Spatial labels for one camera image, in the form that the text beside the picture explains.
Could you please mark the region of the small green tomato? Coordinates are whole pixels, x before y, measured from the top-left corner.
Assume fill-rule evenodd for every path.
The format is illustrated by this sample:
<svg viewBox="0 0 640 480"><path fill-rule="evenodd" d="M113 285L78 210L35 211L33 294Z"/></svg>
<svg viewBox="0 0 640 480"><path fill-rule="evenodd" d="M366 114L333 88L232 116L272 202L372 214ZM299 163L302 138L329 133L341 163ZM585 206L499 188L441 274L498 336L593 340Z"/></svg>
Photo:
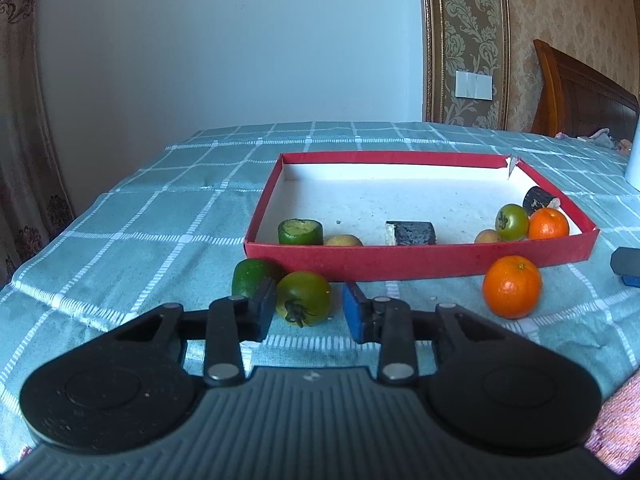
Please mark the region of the small green tomato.
<svg viewBox="0 0 640 480"><path fill-rule="evenodd" d="M277 284L277 314L298 327L324 322L331 311L331 285L320 274L296 271Z"/></svg>

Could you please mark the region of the orange tangerine outside box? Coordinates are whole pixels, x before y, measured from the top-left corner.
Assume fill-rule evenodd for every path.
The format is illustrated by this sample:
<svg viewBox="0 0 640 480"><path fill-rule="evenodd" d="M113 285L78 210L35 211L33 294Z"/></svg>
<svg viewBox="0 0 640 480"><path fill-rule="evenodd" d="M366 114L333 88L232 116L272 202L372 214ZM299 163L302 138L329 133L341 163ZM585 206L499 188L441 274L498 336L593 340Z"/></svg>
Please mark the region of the orange tangerine outside box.
<svg viewBox="0 0 640 480"><path fill-rule="evenodd" d="M522 256L504 256L487 270L482 293L487 307L500 318L525 318L537 307L542 289L538 268Z"/></svg>

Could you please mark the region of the teal plaid bedsheet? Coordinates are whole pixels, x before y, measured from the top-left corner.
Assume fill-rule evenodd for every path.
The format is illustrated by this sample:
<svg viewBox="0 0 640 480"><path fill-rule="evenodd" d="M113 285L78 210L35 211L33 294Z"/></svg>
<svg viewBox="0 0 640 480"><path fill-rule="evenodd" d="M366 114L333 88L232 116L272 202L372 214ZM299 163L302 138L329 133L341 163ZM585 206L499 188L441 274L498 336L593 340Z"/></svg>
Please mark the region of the teal plaid bedsheet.
<svg viewBox="0 0 640 480"><path fill-rule="evenodd" d="M626 158L581 140L427 122L294 122L204 130L168 146L55 240L26 230L30 259L1 292L1 465L32 445L18 407L39 365L164 302L227 295L250 216L283 153L410 151L525 160L599 228L591 257L544 269L538 309L512 330L579 362L614 393L639 366L639 293L612 272L639 243Z"/></svg>

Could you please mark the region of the red shallow cardboard box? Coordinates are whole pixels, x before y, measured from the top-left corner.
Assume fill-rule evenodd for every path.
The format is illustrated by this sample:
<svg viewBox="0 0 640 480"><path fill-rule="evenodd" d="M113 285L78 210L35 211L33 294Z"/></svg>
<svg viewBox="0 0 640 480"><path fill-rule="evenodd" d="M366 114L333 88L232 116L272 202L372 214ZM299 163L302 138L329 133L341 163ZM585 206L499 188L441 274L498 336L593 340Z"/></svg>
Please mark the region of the red shallow cardboard box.
<svg viewBox="0 0 640 480"><path fill-rule="evenodd" d="M499 209L519 204L533 186L561 200L570 235L555 240L475 244ZM280 245L278 225L312 219L322 245ZM428 221L435 245L386 244L387 221ZM331 247L352 234L359 247ZM271 170L244 237L247 257L277 261L288 271L329 281L402 281L483 274L491 263L520 255L536 266L586 260L599 234L592 220L523 159L444 152L285 153Z"/></svg>

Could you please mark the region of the large green tomato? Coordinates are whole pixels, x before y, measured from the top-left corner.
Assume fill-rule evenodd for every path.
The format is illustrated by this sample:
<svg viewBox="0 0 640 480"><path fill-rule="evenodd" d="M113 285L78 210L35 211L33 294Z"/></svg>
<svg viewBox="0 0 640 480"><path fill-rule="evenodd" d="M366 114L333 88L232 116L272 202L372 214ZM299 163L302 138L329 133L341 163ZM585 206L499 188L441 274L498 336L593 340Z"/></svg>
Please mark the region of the large green tomato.
<svg viewBox="0 0 640 480"><path fill-rule="evenodd" d="M517 204L502 206L495 220L495 230L500 240L514 242L522 240L528 232L529 218L526 210Z"/></svg>

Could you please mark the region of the white wall switch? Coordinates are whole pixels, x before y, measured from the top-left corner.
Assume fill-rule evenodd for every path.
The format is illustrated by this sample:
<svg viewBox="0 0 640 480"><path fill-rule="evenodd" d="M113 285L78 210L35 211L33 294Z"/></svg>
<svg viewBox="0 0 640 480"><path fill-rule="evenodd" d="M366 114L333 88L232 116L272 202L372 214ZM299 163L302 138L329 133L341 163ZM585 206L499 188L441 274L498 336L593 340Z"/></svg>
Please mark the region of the white wall switch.
<svg viewBox="0 0 640 480"><path fill-rule="evenodd" d="M454 96L459 99L491 101L494 96L492 77L457 70L454 75Z"/></svg>

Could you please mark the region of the wooden headboard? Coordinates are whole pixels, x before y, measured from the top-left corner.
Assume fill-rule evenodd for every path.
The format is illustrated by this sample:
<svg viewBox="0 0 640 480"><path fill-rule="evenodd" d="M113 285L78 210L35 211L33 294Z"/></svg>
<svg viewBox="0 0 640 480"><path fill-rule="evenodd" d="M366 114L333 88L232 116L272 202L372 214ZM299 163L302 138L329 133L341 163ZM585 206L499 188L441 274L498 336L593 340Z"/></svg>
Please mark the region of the wooden headboard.
<svg viewBox="0 0 640 480"><path fill-rule="evenodd" d="M630 141L639 117L637 97L594 68L536 39L544 85L533 133L571 138L607 128L613 139Z"/></svg>

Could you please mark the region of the orange tangerine in box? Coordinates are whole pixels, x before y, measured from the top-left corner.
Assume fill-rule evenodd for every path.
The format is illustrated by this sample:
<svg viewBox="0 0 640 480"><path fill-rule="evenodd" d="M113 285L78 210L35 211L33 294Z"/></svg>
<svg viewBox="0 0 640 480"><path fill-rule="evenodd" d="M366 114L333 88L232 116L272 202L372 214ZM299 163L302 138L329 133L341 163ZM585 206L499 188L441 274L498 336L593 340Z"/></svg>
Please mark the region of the orange tangerine in box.
<svg viewBox="0 0 640 480"><path fill-rule="evenodd" d="M557 209L540 208L529 217L527 237L530 240L554 240L569 235L567 218Z"/></svg>

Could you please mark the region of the green whole cucumber piece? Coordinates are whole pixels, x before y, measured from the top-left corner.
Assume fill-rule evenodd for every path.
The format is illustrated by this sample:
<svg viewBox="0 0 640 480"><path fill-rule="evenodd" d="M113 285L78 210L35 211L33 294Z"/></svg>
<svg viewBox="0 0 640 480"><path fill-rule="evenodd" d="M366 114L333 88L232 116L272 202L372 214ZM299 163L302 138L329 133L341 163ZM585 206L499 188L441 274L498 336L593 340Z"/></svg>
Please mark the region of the green whole cucumber piece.
<svg viewBox="0 0 640 480"><path fill-rule="evenodd" d="M276 283L284 277L284 270L279 263L268 259L247 258L234 268L231 282L231 295L251 297L266 278Z"/></svg>

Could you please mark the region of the cut green cucumber piece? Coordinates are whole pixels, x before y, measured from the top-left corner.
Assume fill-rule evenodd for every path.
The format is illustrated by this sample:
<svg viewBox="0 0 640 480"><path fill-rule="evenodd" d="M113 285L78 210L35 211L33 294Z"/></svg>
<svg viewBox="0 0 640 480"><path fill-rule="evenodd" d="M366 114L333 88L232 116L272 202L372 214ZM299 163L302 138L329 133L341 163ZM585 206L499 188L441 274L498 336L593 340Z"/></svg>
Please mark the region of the cut green cucumber piece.
<svg viewBox="0 0 640 480"><path fill-rule="evenodd" d="M312 219L286 219L278 225L280 245L322 245L323 226Z"/></svg>

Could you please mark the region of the gold framed wall panel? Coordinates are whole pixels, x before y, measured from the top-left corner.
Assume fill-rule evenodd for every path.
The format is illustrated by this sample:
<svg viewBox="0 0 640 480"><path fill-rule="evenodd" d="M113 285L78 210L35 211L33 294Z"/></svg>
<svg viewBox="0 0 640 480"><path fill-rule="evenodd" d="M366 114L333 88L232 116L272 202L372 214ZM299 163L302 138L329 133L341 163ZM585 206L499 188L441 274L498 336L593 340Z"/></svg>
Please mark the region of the gold framed wall panel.
<svg viewBox="0 0 640 480"><path fill-rule="evenodd" d="M508 0L421 0L422 118L457 126L503 129L509 103ZM489 98L464 98L456 73L488 76Z"/></svg>

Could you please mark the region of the patterned beige curtain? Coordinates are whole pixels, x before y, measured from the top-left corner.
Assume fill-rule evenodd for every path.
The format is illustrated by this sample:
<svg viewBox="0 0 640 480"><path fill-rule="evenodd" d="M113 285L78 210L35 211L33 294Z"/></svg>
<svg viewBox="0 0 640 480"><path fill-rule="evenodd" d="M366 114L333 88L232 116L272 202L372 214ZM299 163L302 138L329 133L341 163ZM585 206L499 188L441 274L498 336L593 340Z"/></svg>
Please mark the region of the patterned beige curtain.
<svg viewBox="0 0 640 480"><path fill-rule="evenodd" d="M1 0L1 283L74 218L43 104L37 0Z"/></svg>

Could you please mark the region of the pink towel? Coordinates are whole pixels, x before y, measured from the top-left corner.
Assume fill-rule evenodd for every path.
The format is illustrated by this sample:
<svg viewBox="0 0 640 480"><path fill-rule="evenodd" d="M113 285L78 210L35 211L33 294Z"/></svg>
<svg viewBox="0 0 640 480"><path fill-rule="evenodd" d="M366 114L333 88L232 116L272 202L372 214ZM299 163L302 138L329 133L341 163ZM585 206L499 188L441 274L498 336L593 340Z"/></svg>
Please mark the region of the pink towel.
<svg viewBox="0 0 640 480"><path fill-rule="evenodd" d="M629 378L602 406L586 449L616 474L639 458L640 373Z"/></svg>

